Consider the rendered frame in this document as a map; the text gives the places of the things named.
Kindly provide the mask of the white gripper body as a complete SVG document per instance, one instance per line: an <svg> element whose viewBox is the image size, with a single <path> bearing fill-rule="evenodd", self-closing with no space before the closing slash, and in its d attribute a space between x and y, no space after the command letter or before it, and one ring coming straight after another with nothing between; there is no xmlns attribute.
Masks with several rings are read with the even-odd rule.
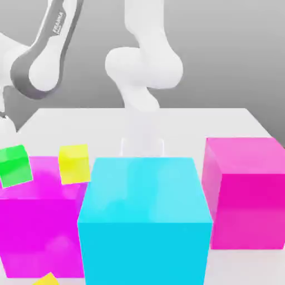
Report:
<svg viewBox="0 0 285 285"><path fill-rule="evenodd" d="M0 117L0 134L15 134L16 127L9 117Z"/></svg>

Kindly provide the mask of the small green cube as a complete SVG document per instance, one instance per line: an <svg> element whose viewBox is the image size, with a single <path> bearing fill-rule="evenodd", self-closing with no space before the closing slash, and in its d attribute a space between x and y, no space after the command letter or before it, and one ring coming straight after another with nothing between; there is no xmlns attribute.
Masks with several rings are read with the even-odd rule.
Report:
<svg viewBox="0 0 285 285"><path fill-rule="evenodd" d="M23 145L0 149L0 181L2 188L32 180L29 157Z"/></svg>

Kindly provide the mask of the small yellow cube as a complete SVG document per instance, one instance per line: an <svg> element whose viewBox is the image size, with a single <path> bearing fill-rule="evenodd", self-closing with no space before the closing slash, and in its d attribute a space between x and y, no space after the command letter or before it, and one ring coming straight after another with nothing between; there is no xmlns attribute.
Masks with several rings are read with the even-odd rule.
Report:
<svg viewBox="0 0 285 285"><path fill-rule="evenodd" d="M87 144L61 146L58 164L63 185L85 183L91 179Z"/></svg>
<svg viewBox="0 0 285 285"><path fill-rule="evenodd" d="M36 280L32 285L60 285L57 278L53 275L52 272L49 272L47 275L43 276L39 280Z"/></svg>

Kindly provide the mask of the large magenta box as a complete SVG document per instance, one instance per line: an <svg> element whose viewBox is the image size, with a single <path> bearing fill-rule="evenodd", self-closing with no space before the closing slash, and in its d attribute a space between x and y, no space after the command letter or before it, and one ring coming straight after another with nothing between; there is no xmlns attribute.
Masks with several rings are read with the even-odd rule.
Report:
<svg viewBox="0 0 285 285"><path fill-rule="evenodd" d="M77 220L87 183L61 183L56 156L30 157L33 180L0 184L0 259L8 278L84 277Z"/></svg>

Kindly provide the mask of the large cyan box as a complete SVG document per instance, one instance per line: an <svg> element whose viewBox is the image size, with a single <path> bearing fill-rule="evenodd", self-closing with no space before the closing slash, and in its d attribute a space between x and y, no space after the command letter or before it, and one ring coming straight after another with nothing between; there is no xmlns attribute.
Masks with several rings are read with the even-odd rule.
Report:
<svg viewBox="0 0 285 285"><path fill-rule="evenodd" d="M97 158L78 218L86 285L204 285L212 218L192 158Z"/></svg>

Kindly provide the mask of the large pink box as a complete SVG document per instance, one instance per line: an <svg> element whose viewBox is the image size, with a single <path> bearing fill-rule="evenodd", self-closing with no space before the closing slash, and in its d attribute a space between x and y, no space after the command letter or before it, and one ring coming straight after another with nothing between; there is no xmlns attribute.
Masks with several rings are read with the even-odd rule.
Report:
<svg viewBox="0 0 285 285"><path fill-rule="evenodd" d="M285 148L272 137L209 137L202 187L212 249L283 249Z"/></svg>

